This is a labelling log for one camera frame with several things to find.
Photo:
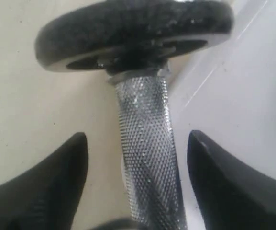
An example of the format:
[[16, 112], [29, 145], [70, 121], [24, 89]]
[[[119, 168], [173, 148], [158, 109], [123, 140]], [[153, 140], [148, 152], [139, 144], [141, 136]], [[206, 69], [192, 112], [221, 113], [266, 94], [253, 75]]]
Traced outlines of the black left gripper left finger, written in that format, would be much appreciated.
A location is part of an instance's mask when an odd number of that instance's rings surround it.
[[85, 133], [0, 185], [0, 230], [69, 230], [88, 174]]

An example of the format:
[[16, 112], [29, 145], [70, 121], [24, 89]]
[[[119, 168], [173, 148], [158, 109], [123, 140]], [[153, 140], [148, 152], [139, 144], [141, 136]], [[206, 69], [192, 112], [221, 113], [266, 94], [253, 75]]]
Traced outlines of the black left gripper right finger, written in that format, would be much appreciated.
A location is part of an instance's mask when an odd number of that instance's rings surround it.
[[276, 180], [200, 130], [188, 138], [188, 174], [208, 230], [276, 230]]

